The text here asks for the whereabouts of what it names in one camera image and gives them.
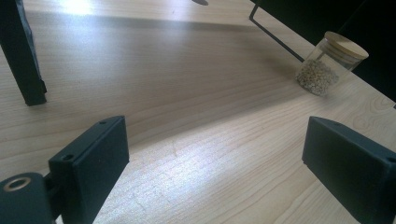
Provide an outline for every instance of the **wooden surface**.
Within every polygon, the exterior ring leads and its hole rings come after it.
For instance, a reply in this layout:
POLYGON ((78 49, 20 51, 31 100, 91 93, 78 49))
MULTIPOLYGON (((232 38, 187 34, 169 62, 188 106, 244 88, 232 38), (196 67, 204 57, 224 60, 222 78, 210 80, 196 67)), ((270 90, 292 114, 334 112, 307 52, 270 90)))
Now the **wooden surface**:
POLYGON ((353 74, 327 97, 300 88, 300 62, 248 20, 249 1, 24 2, 48 103, 23 103, 0 52, 0 178, 45 175, 125 115, 131 162, 96 223, 356 223, 301 160, 309 116, 396 150, 394 103, 353 74))

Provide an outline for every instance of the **glass jar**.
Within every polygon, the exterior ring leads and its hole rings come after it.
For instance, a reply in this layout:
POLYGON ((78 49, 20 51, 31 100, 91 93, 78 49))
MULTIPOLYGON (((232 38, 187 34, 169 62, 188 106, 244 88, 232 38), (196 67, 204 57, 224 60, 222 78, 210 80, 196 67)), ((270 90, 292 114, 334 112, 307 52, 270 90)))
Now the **glass jar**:
POLYGON ((368 56, 349 39, 326 32, 297 71, 296 80, 307 91, 323 96, 368 56))

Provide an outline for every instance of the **light wood tabletop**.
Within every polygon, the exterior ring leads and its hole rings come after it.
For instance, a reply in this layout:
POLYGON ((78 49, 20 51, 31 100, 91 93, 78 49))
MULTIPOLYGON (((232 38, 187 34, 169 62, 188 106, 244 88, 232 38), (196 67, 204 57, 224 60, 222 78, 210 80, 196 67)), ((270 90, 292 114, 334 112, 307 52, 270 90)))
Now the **light wood tabletop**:
POLYGON ((24 104, 1 51, 0 179, 47 174, 96 121, 124 115, 130 163, 95 223, 357 223, 302 162, 308 118, 396 151, 394 102, 352 73, 310 94, 250 1, 196 2, 25 0, 48 102, 24 104))

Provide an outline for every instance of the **black table leg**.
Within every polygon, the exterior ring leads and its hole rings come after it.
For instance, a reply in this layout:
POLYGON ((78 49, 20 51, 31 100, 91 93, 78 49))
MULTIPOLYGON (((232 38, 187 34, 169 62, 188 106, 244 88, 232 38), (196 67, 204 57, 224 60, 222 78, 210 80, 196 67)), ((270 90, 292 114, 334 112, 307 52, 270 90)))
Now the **black table leg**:
POLYGON ((0 44, 27 105, 47 102, 22 0, 0 1, 0 44))

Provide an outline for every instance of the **cork lid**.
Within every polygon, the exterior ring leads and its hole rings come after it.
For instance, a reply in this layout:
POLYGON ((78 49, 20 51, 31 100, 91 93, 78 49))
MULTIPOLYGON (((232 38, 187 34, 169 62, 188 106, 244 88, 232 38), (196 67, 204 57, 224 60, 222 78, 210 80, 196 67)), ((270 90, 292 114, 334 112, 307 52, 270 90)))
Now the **cork lid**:
POLYGON ((339 34, 328 31, 326 32, 324 37, 333 47, 343 51, 345 54, 348 54, 354 58, 363 60, 369 56, 369 53, 367 53, 367 51, 364 50, 361 46, 339 34))

